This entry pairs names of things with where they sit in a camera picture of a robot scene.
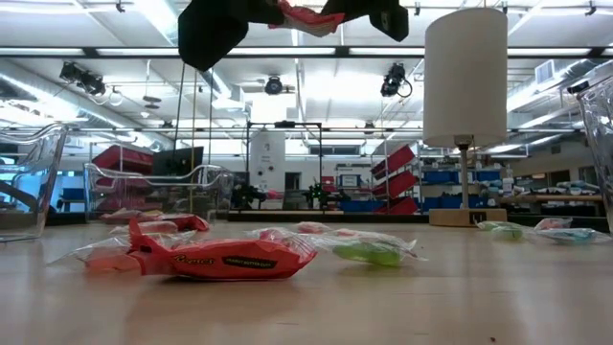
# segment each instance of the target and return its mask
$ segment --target duct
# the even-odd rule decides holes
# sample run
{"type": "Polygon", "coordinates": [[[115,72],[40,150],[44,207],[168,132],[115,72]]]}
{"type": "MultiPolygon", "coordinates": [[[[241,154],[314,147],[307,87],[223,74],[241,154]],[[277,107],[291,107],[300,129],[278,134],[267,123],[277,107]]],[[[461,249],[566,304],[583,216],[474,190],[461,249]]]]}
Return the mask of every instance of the duct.
{"type": "MultiPolygon", "coordinates": [[[[179,9],[173,1],[169,0],[134,0],[134,4],[148,21],[164,36],[173,46],[178,46],[179,30],[178,19],[179,9]]],[[[237,95],[241,92],[237,86],[226,84],[218,73],[213,69],[202,72],[198,71],[200,77],[213,90],[213,95],[218,99],[234,101],[232,108],[244,108],[244,101],[237,95]]],[[[230,106],[228,102],[223,102],[224,108],[230,106]]]]}
{"type": "MultiPolygon", "coordinates": [[[[20,89],[22,94],[29,94],[29,97],[34,97],[39,101],[44,100],[45,106],[53,107],[62,114],[86,118],[86,123],[80,123],[85,127],[141,126],[75,92],[68,89],[62,90],[62,86],[45,80],[7,60],[0,60],[0,81],[7,82],[13,88],[20,89]]],[[[157,144],[164,149],[172,148],[172,141],[158,133],[133,133],[132,135],[140,140],[151,142],[152,145],[157,144]]]]}
{"type": "Polygon", "coordinates": [[[522,82],[507,94],[507,111],[512,112],[524,105],[536,101],[541,95],[572,84],[595,68],[608,62],[607,59],[585,58],[580,61],[554,60],[554,79],[544,84],[537,84],[536,78],[522,82]]]}

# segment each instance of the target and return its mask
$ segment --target transparent container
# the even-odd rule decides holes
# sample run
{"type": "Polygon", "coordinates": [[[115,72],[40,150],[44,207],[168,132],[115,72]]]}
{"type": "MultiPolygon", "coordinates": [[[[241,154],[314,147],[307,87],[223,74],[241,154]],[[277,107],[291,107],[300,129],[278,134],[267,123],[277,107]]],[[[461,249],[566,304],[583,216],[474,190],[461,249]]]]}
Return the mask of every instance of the transparent container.
{"type": "Polygon", "coordinates": [[[613,233],[613,78],[584,90],[578,99],[594,156],[609,231],[613,233]]]}
{"type": "Polygon", "coordinates": [[[0,242],[42,235],[66,132],[49,125],[28,137],[0,134],[0,242]]]}
{"type": "Polygon", "coordinates": [[[193,214],[210,223],[230,210],[234,177],[211,165],[196,167],[183,176],[149,176],[84,165],[85,213],[100,219],[119,210],[193,214]]]}

